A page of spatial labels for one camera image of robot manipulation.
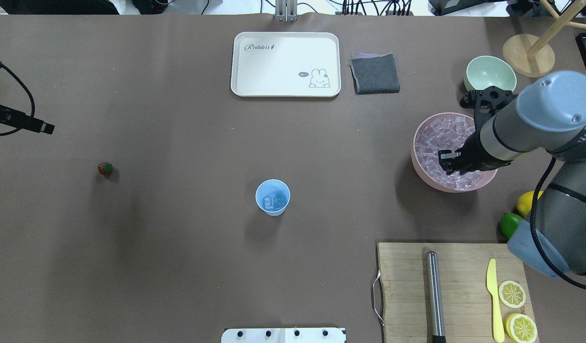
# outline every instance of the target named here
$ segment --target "wooden cutting board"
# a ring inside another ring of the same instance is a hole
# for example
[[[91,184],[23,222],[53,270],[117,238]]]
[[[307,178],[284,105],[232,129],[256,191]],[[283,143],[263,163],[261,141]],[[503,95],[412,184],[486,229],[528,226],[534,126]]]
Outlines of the wooden cutting board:
[[[485,288],[485,272],[496,259],[498,284],[513,280],[526,291],[526,304],[513,309],[500,301],[502,319],[511,313],[535,315],[522,261],[506,244],[491,243],[378,243],[382,272],[384,343],[427,343],[430,300],[424,254],[437,253],[445,337],[448,343],[493,343],[492,302]],[[512,343],[505,333],[505,343]]]

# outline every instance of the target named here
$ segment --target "metal cylinder tool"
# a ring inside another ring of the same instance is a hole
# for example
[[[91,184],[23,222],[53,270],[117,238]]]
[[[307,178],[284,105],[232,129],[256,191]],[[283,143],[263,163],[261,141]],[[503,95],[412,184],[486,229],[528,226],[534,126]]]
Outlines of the metal cylinder tool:
[[[439,286],[439,265],[437,253],[426,253],[426,269],[428,270],[428,286],[431,300],[431,325],[433,343],[445,343],[444,314],[441,305],[441,286]]]

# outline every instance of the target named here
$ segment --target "lemon slice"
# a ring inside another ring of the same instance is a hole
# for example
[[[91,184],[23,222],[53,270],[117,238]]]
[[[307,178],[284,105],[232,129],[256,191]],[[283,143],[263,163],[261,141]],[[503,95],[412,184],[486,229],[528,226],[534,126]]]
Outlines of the lemon slice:
[[[521,313],[513,313],[507,317],[505,331],[516,343],[533,343],[538,336],[535,322]]]
[[[498,287],[498,297],[510,308],[520,308],[526,302],[526,292],[517,282],[507,280]]]

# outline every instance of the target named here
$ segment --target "blue cup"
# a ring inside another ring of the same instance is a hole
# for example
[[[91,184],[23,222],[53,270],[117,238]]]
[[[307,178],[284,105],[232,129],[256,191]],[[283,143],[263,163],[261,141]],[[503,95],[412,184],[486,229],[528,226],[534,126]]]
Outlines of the blue cup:
[[[255,192],[257,206],[272,217],[284,212],[290,197],[289,187],[281,180],[275,179],[262,182]]]

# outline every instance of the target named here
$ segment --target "gray cloth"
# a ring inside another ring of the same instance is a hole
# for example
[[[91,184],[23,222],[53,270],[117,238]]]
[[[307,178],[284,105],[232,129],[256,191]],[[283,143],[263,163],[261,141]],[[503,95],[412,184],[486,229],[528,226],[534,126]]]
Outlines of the gray cloth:
[[[398,93],[401,89],[392,52],[377,57],[351,58],[350,68],[354,89],[359,94]]]

